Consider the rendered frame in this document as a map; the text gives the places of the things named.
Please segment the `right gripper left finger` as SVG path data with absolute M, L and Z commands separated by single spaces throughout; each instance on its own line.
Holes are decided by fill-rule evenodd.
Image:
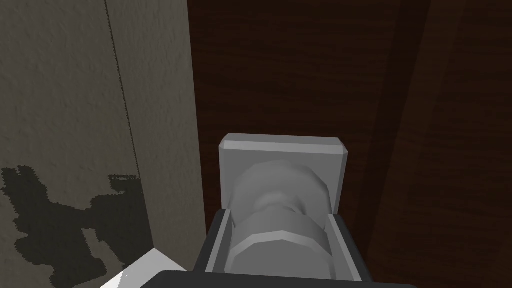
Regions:
M 232 211 L 218 210 L 194 265 L 194 272 L 221 274 L 226 272 L 233 230 Z

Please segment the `grey door knob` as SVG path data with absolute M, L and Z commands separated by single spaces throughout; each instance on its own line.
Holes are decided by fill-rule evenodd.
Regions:
M 359 281 L 335 214 L 348 151 L 334 137 L 227 134 L 219 145 L 229 274 Z

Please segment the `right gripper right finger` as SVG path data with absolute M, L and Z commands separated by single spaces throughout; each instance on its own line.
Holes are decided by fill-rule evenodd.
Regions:
M 327 239 L 331 248 L 334 280 L 372 282 L 373 278 L 343 218 L 327 215 Z

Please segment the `dark brown wooden door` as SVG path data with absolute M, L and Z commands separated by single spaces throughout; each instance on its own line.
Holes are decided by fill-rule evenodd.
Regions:
M 228 133 L 339 138 L 377 282 L 512 288 L 512 0 L 188 0 L 206 225 Z

